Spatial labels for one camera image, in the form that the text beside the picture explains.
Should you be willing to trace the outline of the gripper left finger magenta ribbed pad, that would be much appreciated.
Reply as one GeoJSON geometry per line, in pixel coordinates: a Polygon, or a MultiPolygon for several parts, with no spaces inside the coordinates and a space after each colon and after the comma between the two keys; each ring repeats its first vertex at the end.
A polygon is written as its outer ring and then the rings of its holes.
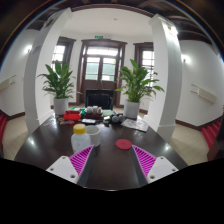
{"type": "Polygon", "coordinates": [[[74,153],[70,157],[61,156],[47,168],[47,171],[67,181],[77,184],[93,149],[94,146],[91,145],[79,152],[74,153]]]}

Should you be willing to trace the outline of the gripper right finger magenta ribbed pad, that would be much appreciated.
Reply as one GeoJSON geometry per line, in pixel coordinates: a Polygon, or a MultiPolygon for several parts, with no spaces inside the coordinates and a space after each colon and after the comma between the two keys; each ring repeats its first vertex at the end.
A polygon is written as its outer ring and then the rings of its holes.
{"type": "Polygon", "coordinates": [[[166,157],[156,157],[135,145],[132,148],[147,183],[152,183],[178,171],[166,157]]]}

